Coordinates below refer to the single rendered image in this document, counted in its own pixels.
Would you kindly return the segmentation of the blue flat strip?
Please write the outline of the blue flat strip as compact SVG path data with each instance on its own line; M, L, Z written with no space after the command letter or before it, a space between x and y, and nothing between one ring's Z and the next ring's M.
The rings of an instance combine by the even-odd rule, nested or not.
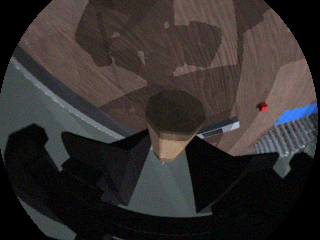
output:
M309 113L317 113L317 103L308 105L309 107L295 108L295 111L285 111L275 125L280 125L285 121L293 121L293 119L301 119L301 116L305 116L305 113L307 113L307 116L309 116Z

